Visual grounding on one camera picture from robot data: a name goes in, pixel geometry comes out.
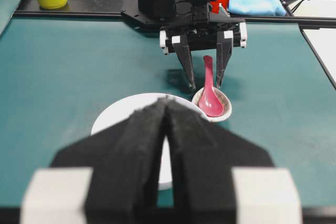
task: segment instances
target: cable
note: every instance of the cable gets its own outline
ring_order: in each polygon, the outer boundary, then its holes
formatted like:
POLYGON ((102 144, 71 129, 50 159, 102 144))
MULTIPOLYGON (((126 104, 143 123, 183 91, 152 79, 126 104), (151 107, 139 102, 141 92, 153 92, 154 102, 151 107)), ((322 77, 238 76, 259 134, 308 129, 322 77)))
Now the cable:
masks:
POLYGON ((305 0, 301 0, 298 4, 296 4, 296 5, 293 7, 293 9, 291 10, 292 13, 294 13, 294 12, 300 7, 300 5, 302 4, 303 1, 305 1, 305 0))

